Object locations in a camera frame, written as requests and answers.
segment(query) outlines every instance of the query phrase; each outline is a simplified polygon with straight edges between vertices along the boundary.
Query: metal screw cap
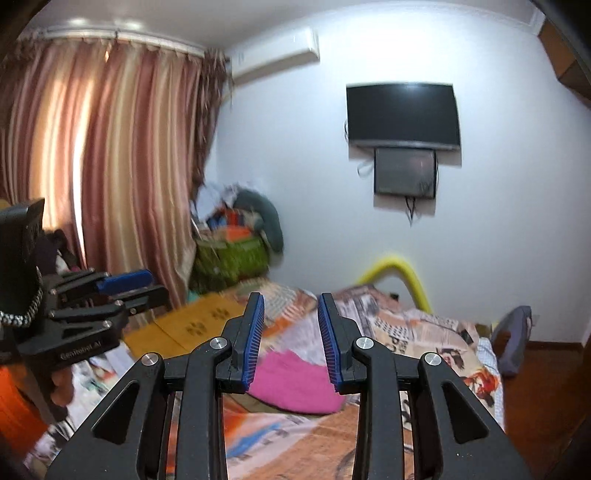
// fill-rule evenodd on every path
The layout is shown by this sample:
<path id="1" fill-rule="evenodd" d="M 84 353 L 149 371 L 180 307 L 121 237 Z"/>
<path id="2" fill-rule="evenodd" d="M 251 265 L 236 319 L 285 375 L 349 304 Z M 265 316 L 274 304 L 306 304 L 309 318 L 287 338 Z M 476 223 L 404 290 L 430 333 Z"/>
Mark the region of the metal screw cap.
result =
<path id="1" fill-rule="evenodd" d="M 425 361 L 429 365 L 436 366 L 441 363 L 441 357 L 439 355 L 437 355 L 436 353 L 429 352 L 427 355 L 425 355 Z"/>
<path id="2" fill-rule="evenodd" d="M 209 346 L 211 348 L 215 348 L 216 350 L 224 348 L 227 344 L 228 341 L 224 337 L 215 337 L 209 342 Z"/>
<path id="3" fill-rule="evenodd" d="M 158 354 L 157 353 L 146 353 L 142 357 L 142 364 L 146 367 L 150 367 L 151 365 L 158 363 Z"/>
<path id="4" fill-rule="evenodd" d="M 361 337 L 355 340 L 355 345 L 363 350 L 369 350 L 371 347 L 374 346 L 374 341 L 368 337 Z"/>

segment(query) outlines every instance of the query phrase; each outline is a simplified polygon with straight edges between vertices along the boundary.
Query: television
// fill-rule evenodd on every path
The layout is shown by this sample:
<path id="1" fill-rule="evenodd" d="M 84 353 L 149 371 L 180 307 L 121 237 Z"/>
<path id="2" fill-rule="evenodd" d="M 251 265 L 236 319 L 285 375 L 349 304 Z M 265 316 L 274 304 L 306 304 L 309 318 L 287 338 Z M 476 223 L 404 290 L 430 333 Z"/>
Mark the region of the television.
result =
<path id="1" fill-rule="evenodd" d="M 349 144 L 458 150 L 452 85 L 381 83 L 347 87 Z"/>

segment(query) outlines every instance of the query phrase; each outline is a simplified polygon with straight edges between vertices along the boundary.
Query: blue handle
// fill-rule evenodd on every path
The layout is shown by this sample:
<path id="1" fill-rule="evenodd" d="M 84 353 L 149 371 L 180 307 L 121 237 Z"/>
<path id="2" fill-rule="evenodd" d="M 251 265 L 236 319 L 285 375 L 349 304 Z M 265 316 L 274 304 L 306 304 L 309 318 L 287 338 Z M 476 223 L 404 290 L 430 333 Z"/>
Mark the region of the blue handle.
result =
<path id="1" fill-rule="evenodd" d="M 152 283 L 154 283 L 154 277 L 150 270 L 138 270 L 106 277 L 98 282 L 96 287 L 100 294 L 112 296 L 129 290 L 148 287 Z"/>

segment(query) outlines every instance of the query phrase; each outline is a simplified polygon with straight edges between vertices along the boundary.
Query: ceiling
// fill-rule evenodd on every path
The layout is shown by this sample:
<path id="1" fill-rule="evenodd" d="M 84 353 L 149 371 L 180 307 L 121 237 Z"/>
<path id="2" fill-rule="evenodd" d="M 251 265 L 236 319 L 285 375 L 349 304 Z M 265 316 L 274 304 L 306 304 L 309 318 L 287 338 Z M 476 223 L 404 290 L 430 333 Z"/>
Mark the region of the ceiling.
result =
<path id="1" fill-rule="evenodd" d="M 227 48 L 264 30 L 311 14 L 372 0 L 51 0 L 30 27 L 120 28 Z M 530 0 L 449 0 L 529 24 Z"/>

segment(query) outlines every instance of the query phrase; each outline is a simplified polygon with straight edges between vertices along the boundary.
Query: curtain rod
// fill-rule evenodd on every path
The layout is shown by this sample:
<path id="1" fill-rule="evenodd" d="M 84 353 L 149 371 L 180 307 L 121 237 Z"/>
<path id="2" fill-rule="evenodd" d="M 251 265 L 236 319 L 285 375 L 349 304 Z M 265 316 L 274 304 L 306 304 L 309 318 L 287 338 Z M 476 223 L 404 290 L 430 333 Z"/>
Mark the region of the curtain rod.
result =
<path id="1" fill-rule="evenodd" d="M 203 57 L 205 49 L 188 45 L 174 40 L 146 35 L 143 33 L 130 32 L 125 30 L 113 30 L 106 28 L 59 28 L 50 30 L 25 30 L 19 38 L 118 38 L 125 41 L 135 41 L 145 43 L 154 47 L 166 48 L 168 50 L 187 53 L 198 57 Z"/>

